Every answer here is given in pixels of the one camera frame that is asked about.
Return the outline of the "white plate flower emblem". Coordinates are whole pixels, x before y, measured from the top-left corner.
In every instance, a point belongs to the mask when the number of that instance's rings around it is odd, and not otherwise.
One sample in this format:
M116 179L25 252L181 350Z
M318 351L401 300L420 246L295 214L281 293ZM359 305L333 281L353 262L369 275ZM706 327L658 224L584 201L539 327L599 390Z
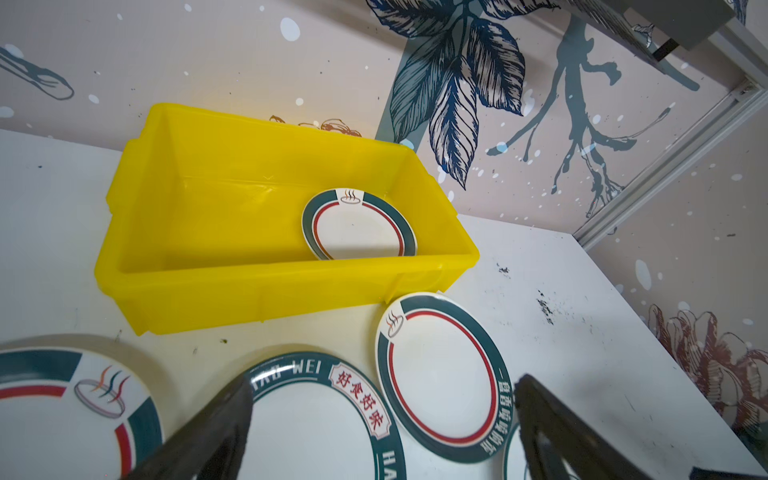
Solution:
M516 424L511 438L507 442L503 458L504 480L532 479L520 432L520 426Z

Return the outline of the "green red rim plate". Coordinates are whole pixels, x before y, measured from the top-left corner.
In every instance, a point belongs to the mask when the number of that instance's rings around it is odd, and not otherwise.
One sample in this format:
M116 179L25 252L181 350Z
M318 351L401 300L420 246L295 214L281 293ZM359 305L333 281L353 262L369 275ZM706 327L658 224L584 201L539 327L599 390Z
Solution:
M305 206L301 229L320 260L412 257L418 241L406 218L387 201L363 190L336 188Z
M386 401L422 447L463 464L503 450L515 428L512 381L469 311L443 295L402 296L383 313L374 346Z

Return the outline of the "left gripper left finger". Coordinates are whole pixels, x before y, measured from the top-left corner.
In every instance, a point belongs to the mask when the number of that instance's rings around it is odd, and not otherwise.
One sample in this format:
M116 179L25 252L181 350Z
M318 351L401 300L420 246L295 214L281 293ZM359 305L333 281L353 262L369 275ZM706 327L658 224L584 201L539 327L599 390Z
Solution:
M235 479L253 408L250 382L233 379L127 479Z

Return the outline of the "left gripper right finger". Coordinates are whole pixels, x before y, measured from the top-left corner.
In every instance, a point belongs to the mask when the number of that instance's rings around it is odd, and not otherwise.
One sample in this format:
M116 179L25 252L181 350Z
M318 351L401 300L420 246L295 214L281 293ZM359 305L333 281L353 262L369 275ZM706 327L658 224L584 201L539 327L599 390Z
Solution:
M648 477L532 375L517 381L514 401L533 479Z

